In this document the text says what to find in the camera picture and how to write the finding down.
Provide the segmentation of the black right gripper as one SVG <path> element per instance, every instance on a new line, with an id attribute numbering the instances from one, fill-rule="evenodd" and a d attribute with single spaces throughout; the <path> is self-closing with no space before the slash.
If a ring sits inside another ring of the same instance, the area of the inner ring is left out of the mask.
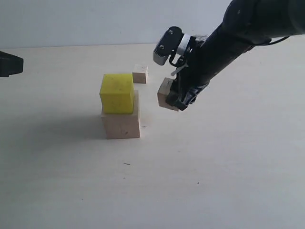
<path id="1" fill-rule="evenodd" d="M 199 93 L 214 76 L 213 36 L 174 36 L 171 55 L 179 55 L 175 79 L 166 96 L 166 103 L 178 111 L 193 104 Z"/>

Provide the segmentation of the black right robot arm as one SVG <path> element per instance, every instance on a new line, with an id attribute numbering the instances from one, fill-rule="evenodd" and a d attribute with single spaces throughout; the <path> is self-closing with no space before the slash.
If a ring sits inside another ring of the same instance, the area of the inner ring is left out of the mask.
<path id="1" fill-rule="evenodd" d="M 176 78 L 166 103 L 183 111 L 198 94 L 243 53 L 305 32 L 303 0 L 233 0 L 222 23 L 207 38 L 189 37 L 173 26 L 164 35 L 164 47 L 179 54 Z"/>

